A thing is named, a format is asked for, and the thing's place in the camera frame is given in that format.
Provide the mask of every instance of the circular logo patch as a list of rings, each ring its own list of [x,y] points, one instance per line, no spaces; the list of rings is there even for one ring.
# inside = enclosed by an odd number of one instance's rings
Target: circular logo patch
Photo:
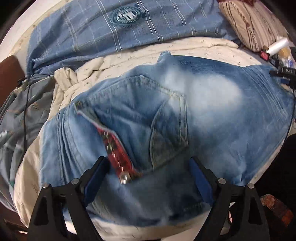
[[[143,14],[143,11],[137,7],[120,7],[113,12],[112,23],[115,25],[130,25],[137,21]]]

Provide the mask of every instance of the jeans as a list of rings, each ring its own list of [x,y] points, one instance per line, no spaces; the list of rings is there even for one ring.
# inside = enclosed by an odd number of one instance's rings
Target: jeans
[[[40,187],[64,185],[107,156],[104,129],[140,176],[121,184],[111,169],[87,207],[91,217],[151,226],[197,216],[208,206],[190,175],[191,156],[245,185],[285,138],[293,94],[272,69],[164,52],[155,65],[98,83],[45,124]]]

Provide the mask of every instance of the gray cloth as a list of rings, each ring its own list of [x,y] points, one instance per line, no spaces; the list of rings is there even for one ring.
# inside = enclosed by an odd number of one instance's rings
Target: gray cloth
[[[53,76],[42,80],[31,79],[26,111],[27,147],[38,136],[46,122],[52,102],[55,80]],[[15,211],[13,188],[15,175],[24,156],[24,110],[28,82],[23,91],[12,92],[0,108],[0,202]]]

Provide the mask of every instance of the striped pillow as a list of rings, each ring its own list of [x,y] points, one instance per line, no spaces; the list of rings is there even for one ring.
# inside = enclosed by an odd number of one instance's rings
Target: striped pillow
[[[228,1],[228,0],[217,0],[218,3],[225,2],[225,1]],[[254,6],[254,3],[255,3],[255,0],[240,0],[240,1],[248,3],[250,6]]]
[[[284,26],[260,1],[252,7],[242,1],[230,0],[220,2],[219,8],[242,43],[253,52],[273,44],[277,36],[287,37]]]

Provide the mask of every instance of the brown object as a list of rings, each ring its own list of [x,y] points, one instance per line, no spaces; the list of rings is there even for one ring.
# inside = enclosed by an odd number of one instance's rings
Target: brown object
[[[283,222],[285,227],[290,224],[294,215],[285,204],[270,194],[262,196],[260,200],[263,206],[268,207]]]
[[[218,3],[225,2],[225,1],[228,1],[228,0],[217,0]],[[256,0],[239,0],[239,1],[248,3],[252,7],[254,7],[254,2],[256,2]]]
[[[17,87],[17,81],[25,76],[17,58],[12,55],[0,63],[0,106]]]
[[[20,221],[20,217],[18,216],[18,214],[7,209],[5,206],[2,205],[2,203],[0,203],[0,214],[1,218],[3,218],[4,220],[25,227]]]
[[[243,1],[226,0],[219,8],[241,42],[253,52],[270,46],[278,36],[288,37],[281,22],[260,1],[252,7]]]

